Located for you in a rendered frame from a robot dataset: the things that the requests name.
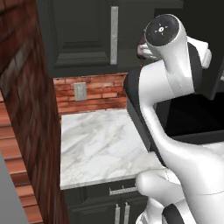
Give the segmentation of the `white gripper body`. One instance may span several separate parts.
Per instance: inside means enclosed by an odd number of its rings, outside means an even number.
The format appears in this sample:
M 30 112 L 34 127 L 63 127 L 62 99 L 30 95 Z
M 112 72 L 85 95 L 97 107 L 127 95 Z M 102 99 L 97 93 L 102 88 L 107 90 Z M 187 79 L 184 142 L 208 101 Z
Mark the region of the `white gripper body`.
M 158 60 L 158 56 L 152 53 L 146 43 L 138 46 L 138 55 L 146 59 Z

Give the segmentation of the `dark upper cabinet door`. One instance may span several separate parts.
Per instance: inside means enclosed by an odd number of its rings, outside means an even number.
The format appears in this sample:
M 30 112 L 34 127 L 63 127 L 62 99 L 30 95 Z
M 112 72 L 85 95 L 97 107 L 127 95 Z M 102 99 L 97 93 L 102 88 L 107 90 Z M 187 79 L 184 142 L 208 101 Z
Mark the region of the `dark upper cabinet door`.
M 151 0 L 36 0 L 51 78 L 125 72 L 140 66 L 137 42 Z M 117 64 L 110 64 L 111 7 L 118 7 Z

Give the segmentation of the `dark cabinet door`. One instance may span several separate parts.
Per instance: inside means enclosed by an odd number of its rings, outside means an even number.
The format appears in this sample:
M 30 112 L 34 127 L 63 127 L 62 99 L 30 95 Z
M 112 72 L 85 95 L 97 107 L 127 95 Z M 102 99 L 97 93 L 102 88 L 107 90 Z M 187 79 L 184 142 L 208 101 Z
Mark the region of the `dark cabinet door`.
M 70 224 L 115 224 L 116 201 L 69 208 Z
M 137 42 L 151 0 L 36 0 L 51 78 L 125 72 L 140 66 Z M 117 64 L 110 64 L 111 7 L 118 7 Z
M 129 224 L 136 224 L 138 216 L 144 211 L 147 205 L 148 199 L 144 196 L 135 198 L 122 198 L 123 205 L 123 219 L 124 219 L 124 209 L 125 202 L 130 205 L 129 209 Z

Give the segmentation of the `dark lower cabinet door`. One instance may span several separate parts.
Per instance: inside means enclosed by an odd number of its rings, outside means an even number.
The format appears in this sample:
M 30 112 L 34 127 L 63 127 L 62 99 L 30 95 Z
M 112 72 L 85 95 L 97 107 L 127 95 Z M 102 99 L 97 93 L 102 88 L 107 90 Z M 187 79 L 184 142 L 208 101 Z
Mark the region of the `dark lower cabinet door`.
M 115 224 L 116 201 L 69 208 L 70 224 Z
M 148 199 L 144 196 L 135 198 L 122 198 L 123 205 L 123 219 L 124 219 L 124 209 L 125 202 L 130 205 L 129 209 L 129 224 L 136 224 L 138 216 L 144 211 L 147 205 Z

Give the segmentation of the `black stove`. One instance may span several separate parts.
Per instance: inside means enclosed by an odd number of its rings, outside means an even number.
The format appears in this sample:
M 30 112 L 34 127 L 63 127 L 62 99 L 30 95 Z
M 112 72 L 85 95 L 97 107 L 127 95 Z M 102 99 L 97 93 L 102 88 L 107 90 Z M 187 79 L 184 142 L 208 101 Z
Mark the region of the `black stove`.
M 157 151 L 140 111 L 138 80 L 140 68 L 130 70 L 123 83 L 127 110 L 147 151 Z M 165 133 L 189 144 L 224 142 L 224 83 L 212 101 L 204 95 L 190 94 L 157 104 L 156 114 Z

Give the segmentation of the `dark drawer front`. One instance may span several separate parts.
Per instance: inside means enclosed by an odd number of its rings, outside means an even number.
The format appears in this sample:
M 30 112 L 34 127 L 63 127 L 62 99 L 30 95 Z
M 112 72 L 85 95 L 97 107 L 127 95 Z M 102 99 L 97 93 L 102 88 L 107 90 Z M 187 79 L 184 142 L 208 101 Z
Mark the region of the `dark drawer front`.
M 71 206 L 78 206 L 91 199 L 109 198 L 109 188 L 112 190 L 121 189 L 122 187 L 134 187 L 136 186 L 136 180 L 124 179 L 115 182 L 102 183 L 97 185 L 88 185 L 77 188 L 66 189 L 63 191 L 66 204 Z

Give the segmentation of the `grey flat panel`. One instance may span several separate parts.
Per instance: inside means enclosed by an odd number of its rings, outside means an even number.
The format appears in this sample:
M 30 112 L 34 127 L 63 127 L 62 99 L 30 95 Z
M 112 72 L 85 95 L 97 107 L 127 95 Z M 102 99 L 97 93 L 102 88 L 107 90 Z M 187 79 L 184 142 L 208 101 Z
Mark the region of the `grey flat panel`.
M 1 152 L 0 224 L 29 224 Z

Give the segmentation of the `grey wall outlet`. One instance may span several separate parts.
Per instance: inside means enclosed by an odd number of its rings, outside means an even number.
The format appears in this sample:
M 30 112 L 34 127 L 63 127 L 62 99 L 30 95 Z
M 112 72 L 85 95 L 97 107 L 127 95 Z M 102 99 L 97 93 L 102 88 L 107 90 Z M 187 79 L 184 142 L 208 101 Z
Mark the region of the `grey wall outlet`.
M 87 99 L 87 89 L 85 82 L 74 83 L 73 88 L 76 101 L 85 101 Z

